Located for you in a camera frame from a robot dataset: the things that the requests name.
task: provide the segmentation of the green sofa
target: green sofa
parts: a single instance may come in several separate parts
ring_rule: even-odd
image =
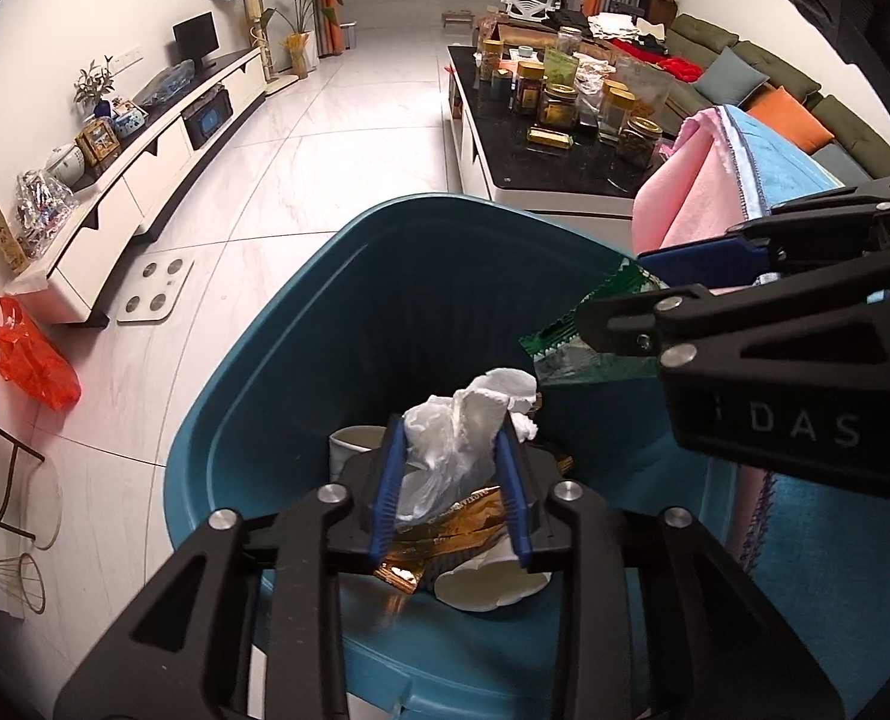
[[[774,87],[784,86],[787,93],[802,103],[821,124],[835,135],[835,141],[872,178],[890,175],[890,146],[858,115],[846,108],[834,95],[821,94],[821,84],[810,79],[784,59],[761,46],[741,40],[734,32],[713,23],[682,14],[666,30],[665,46],[673,56],[683,56],[703,68],[711,66],[729,47],[756,70],[768,76]],[[669,101],[661,112],[666,131],[677,132],[688,116],[712,107],[693,85],[675,81]]]

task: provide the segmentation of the wall switch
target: wall switch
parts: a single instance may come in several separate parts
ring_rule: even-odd
[[[113,76],[117,76],[120,74],[125,68],[130,68],[136,62],[142,61],[142,49],[136,46],[134,49],[127,50],[125,53],[120,53],[118,56],[113,56],[112,61],[108,63],[108,71],[113,74]]]

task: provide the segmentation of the orange cushion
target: orange cushion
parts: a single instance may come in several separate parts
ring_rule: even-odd
[[[835,140],[835,136],[822,127],[821,122],[804,105],[789,95],[784,86],[758,98],[748,114],[762,124],[768,124],[806,154],[813,154]]]

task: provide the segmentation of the teal trash bin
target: teal trash bin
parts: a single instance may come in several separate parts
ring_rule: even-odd
[[[361,215],[264,308],[186,416],[165,478],[173,543],[213,509],[271,514],[328,481],[338,428],[384,424],[492,367],[531,370],[518,338],[575,306],[623,256],[467,197],[406,197]],[[573,455],[576,479],[611,505],[684,506],[724,538],[735,466],[675,445],[658,381],[546,389],[538,422],[540,437]],[[559,603],[557,581],[470,614],[343,577],[348,689],[416,720],[546,718]],[[640,637],[634,649],[644,708]]]

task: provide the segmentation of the television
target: television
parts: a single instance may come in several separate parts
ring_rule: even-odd
[[[181,59],[190,59],[196,63],[196,73],[200,73],[212,65],[205,64],[207,55],[218,48],[218,35],[215,33],[215,20],[212,13],[177,23],[173,28],[175,44]]]

